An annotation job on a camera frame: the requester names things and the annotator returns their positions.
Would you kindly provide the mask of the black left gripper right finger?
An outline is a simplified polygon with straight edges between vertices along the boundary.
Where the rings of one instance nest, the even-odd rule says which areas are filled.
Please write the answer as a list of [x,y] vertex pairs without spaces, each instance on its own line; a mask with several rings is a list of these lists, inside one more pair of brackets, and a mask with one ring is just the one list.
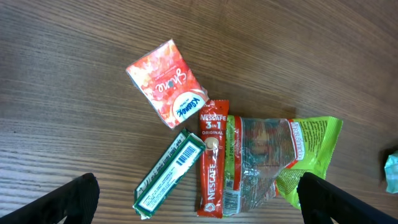
[[397,219],[306,172],[297,187],[305,224],[397,224]]

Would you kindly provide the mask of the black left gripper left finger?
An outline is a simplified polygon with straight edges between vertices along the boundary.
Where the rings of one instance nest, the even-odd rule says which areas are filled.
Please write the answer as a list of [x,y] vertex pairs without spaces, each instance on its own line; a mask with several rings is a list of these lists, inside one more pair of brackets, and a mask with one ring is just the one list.
[[86,173],[22,208],[1,217],[1,223],[90,224],[98,206],[100,188],[96,177]]

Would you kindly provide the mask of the green snack bag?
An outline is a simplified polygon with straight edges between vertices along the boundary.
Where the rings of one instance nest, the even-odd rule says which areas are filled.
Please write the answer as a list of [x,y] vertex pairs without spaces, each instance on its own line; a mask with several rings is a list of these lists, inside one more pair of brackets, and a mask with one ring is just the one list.
[[306,172],[324,179],[343,121],[332,117],[242,118],[226,125],[223,215],[247,212],[280,195],[300,208]]

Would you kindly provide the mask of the teal tissue pack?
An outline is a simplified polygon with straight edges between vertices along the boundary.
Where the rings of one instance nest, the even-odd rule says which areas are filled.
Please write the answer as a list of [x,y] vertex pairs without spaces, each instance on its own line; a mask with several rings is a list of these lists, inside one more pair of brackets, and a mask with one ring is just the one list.
[[388,156],[384,165],[384,172],[386,176],[386,192],[396,194],[398,192],[398,157],[397,151]]

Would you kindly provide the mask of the green gum pack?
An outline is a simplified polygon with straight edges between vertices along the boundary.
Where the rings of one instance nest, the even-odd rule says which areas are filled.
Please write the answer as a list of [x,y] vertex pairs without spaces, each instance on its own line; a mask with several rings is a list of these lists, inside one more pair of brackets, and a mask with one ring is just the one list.
[[179,132],[134,191],[133,209],[150,219],[205,150],[205,143],[187,129]]

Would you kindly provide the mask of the red coffee stick sachet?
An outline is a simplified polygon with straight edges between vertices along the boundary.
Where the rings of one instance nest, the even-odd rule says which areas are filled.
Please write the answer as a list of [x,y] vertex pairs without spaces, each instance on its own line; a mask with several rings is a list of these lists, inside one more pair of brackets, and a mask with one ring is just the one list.
[[205,143],[200,157],[201,203],[197,211],[201,217],[223,217],[228,110],[228,100],[209,100],[200,110],[200,137]]

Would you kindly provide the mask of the red tissue pack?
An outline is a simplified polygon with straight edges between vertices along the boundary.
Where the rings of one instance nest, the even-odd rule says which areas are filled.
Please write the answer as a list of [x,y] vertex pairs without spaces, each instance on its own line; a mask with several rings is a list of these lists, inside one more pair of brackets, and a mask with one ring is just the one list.
[[130,64],[126,72],[171,129],[209,100],[172,39]]

